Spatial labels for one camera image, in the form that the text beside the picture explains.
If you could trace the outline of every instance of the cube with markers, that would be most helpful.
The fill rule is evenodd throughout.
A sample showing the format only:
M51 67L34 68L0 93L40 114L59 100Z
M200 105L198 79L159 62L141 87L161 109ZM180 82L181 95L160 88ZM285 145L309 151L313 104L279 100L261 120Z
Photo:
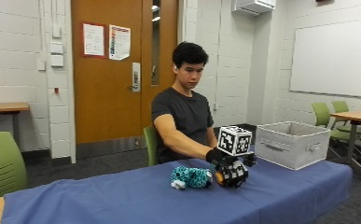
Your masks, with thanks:
M253 141L253 133L238 126L220 128L218 149L232 156L242 156L249 153Z

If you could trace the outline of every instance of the wooden door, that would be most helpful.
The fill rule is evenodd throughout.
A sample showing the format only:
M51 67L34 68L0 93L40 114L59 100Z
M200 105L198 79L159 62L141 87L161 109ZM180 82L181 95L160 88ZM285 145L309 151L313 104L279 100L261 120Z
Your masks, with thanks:
M153 0L72 1L78 144L141 136L143 127L151 125L152 99L174 80L169 55L177 46L178 1L163 1L163 29L167 27L168 30L164 32L167 35L163 34L165 47L161 54L161 72L165 75L160 86L151 85L152 6ZM84 57L84 22L131 28L128 58L115 61L108 58ZM128 88L132 85L133 63L143 65L140 92Z

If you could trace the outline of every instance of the storage bin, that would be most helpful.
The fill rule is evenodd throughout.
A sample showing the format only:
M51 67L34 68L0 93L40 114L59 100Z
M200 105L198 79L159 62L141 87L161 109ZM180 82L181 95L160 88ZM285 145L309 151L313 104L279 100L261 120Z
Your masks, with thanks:
M293 170L326 160L331 130L287 121L257 126L256 153Z

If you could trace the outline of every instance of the green chair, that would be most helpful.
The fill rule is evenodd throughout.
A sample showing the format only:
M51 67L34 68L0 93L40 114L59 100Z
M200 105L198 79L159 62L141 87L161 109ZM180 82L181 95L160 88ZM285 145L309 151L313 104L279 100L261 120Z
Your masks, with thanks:
M334 112L342 113L342 112L350 112L350 107L346 103L346 101L334 101ZM349 123L347 119L335 118L333 129L337 128L341 132L350 133L353 131L353 126L346 126ZM361 135L361 128L357 128L357 133Z
M15 140L8 132L0 133L0 197L28 185L27 167Z
M144 138L147 142L148 150L148 165L153 166L159 164L157 160L157 131L153 126L144 128Z
M327 104L313 103L313 107L315 112L315 126L325 126L326 128L329 128L330 121L331 121L331 112L330 112L330 108ZM350 138L351 138L351 133L345 133L345 132L341 132L339 130L331 130L331 139L337 143L339 143L339 145L346 149L347 147L343 146L343 144L349 144ZM331 147L330 147L330 150L338 157L341 157Z

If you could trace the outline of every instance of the whiteboard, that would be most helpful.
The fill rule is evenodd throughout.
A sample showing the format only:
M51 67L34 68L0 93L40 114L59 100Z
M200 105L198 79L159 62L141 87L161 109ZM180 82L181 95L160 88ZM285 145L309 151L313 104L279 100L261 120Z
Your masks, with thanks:
M295 30L291 91L361 96L361 21Z

